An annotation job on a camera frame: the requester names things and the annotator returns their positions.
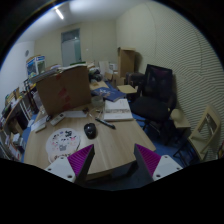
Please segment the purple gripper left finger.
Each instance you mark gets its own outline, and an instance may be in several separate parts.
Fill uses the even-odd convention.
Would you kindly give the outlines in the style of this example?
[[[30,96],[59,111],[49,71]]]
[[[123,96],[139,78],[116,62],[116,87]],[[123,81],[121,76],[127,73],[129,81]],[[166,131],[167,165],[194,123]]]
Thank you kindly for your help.
[[[68,157],[59,156],[46,168],[46,171],[69,182],[82,183],[86,180],[94,155],[94,145],[91,144]]]

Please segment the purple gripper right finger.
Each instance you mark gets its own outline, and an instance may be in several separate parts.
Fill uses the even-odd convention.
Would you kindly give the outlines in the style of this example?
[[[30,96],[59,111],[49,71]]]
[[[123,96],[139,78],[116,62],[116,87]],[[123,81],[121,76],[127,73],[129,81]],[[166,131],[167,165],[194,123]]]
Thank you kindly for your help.
[[[134,146],[134,155],[138,165],[148,173],[148,176],[153,181],[164,178],[182,169],[169,155],[160,156],[139,144]]]

